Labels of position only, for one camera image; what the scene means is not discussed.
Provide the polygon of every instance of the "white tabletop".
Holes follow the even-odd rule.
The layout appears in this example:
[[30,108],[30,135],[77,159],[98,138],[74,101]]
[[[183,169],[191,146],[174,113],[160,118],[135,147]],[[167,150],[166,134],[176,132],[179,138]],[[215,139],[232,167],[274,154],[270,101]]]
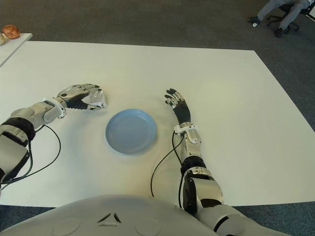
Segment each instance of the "white tabletop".
[[31,33],[22,33],[18,38],[9,39],[4,34],[2,35],[5,38],[5,43],[0,45],[0,67],[25,41],[28,41],[33,36]]
[[[155,165],[171,150],[177,119],[164,103],[175,88],[187,100],[203,140],[202,154],[233,206],[315,200],[315,133],[254,51],[62,42],[26,42],[0,70],[0,120],[63,88],[100,85],[106,111],[67,110],[51,127],[62,141],[56,163],[7,187],[0,204],[57,207],[102,194],[150,195]],[[137,108],[157,125],[144,154],[115,152],[105,127],[117,112]],[[32,142],[34,170],[56,155],[43,129]],[[179,164],[158,169],[156,197],[177,203]]]

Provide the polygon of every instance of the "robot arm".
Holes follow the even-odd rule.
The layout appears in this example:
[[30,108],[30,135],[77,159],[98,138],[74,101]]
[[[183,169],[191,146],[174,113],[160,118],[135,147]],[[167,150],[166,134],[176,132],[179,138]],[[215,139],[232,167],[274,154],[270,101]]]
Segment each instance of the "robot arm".
[[0,184],[15,178],[29,159],[25,148],[35,137],[35,130],[44,124],[63,118],[66,108],[100,110],[82,99],[101,89],[97,85],[73,85],[62,90],[56,98],[45,99],[28,108],[14,111],[0,125]]
[[166,92],[166,103],[173,108],[179,122],[174,128],[175,133],[184,136],[180,156],[184,178],[184,210],[220,236],[288,236],[265,228],[233,207],[223,204],[221,188],[202,159],[201,138],[196,126],[191,123],[184,98],[174,89]]

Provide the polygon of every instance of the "blue plate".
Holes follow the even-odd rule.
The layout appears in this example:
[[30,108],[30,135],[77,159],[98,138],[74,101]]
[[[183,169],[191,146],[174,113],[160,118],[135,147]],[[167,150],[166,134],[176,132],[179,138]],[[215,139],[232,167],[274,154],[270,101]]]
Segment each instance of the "blue plate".
[[142,110],[128,109],[114,115],[106,126],[106,140],[118,152],[135,154],[147,149],[156,137],[156,124]]

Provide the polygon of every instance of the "shoe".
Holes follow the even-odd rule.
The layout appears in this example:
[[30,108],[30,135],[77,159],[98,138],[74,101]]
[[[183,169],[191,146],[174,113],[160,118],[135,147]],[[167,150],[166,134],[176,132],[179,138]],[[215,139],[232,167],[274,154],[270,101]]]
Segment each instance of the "shoe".
[[252,24],[257,24],[257,25],[259,25],[261,22],[257,16],[249,17],[248,21]]
[[275,31],[275,37],[280,38],[282,33],[283,33],[283,29],[282,28],[277,28]]

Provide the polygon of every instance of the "black cable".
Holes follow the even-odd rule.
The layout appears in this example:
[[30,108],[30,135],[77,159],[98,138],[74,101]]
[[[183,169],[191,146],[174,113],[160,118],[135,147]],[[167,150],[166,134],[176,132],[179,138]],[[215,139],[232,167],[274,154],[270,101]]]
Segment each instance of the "black cable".
[[154,171],[153,171],[153,173],[152,173],[152,175],[151,175],[151,183],[150,183],[150,188],[151,188],[152,197],[154,197],[153,189],[152,189],[152,181],[153,181],[154,173],[156,172],[158,166],[165,160],[165,158],[166,158],[172,151],[174,151],[174,150],[182,143],[183,139],[184,139],[184,136],[182,137],[182,140],[180,141],[180,143],[179,143],[176,147],[174,147],[165,157],[163,157],[163,159],[162,159],[162,160],[158,163],[158,165],[155,167],[155,169],[154,169]]
[[182,173],[181,181],[179,183],[179,189],[178,189],[178,204],[179,204],[180,208],[182,208],[182,204],[181,204],[181,190],[182,190],[183,178],[184,178],[184,173]]
[[29,142],[29,155],[30,155],[30,167],[29,167],[28,171],[26,171],[26,173],[24,175],[22,175],[21,177],[13,178],[13,179],[10,179],[10,180],[8,180],[6,182],[3,182],[3,184],[6,184],[6,186],[3,187],[1,190],[6,188],[9,184],[15,183],[15,182],[25,178],[29,174],[29,172],[31,172],[31,170],[33,168],[33,156],[32,156],[31,142]]
[[178,154],[177,154],[177,151],[176,151],[176,147],[175,147],[175,145],[174,145],[174,134],[175,134],[175,132],[173,133],[173,136],[172,136],[172,146],[173,146],[173,150],[174,150],[174,152],[175,152],[175,154],[176,154],[176,156],[177,156],[177,159],[178,159],[179,163],[181,164],[181,166],[183,166],[182,161],[181,161],[181,159],[179,158],[179,156],[178,156]]
[[40,172],[40,171],[42,171],[42,170],[44,170],[44,169],[46,169],[47,167],[49,167],[51,164],[53,164],[56,160],[57,160],[57,158],[59,157],[59,154],[60,154],[60,151],[61,151],[61,142],[60,142],[60,138],[58,137],[58,135],[55,133],[55,131],[52,129],[52,128],[50,128],[49,126],[47,126],[47,125],[43,125],[43,126],[45,126],[45,127],[47,127],[47,128],[49,128],[54,134],[55,134],[55,136],[57,137],[57,139],[58,139],[58,143],[59,143],[59,150],[58,150],[58,154],[57,154],[57,156],[55,157],[55,159],[54,160],[52,160],[52,162],[50,162],[47,166],[44,166],[43,168],[41,168],[41,169],[39,169],[38,171],[35,171],[35,172],[33,172],[33,173],[31,173],[31,174],[29,174],[28,176],[25,176],[24,178],[27,178],[27,177],[30,177],[30,176],[32,176],[32,175],[34,175],[34,174],[36,174],[36,173],[38,173],[38,172]]
[[43,124],[38,130],[35,131],[35,133],[37,133],[38,131],[40,131],[44,127],[45,127],[45,125]]
[[5,189],[8,185],[10,185],[10,184],[12,184],[12,183],[15,183],[15,182],[17,182],[17,181],[23,180],[23,179],[25,179],[25,178],[27,178],[27,177],[29,177],[29,176],[32,176],[32,175],[34,175],[34,174],[36,174],[36,173],[38,173],[38,172],[44,170],[45,168],[47,168],[48,166],[50,166],[51,164],[53,164],[53,163],[56,161],[56,159],[59,157],[59,154],[60,154],[60,151],[61,151],[61,142],[60,142],[60,139],[59,139],[58,135],[55,133],[55,131],[54,131],[52,128],[50,128],[49,126],[47,126],[47,125],[45,125],[45,124],[44,124],[43,126],[41,126],[38,130],[36,130],[36,132],[38,132],[39,130],[41,130],[43,127],[49,128],[49,129],[55,134],[55,136],[56,136],[57,139],[58,139],[58,142],[59,142],[59,151],[58,151],[57,156],[55,157],[55,159],[54,159],[52,162],[50,162],[50,163],[49,163],[48,165],[46,165],[45,167],[43,167],[43,168],[39,169],[38,171],[35,171],[35,172],[33,172],[33,173],[27,175],[27,174],[31,171],[32,165],[33,165],[32,147],[31,147],[31,143],[29,142],[29,154],[30,154],[30,161],[31,161],[31,165],[30,165],[29,170],[28,170],[27,173],[24,174],[23,176],[18,177],[18,178],[15,178],[15,179],[11,179],[10,181],[6,182],[7,185],[6,185],[5,187],[3,187],[1,190]]

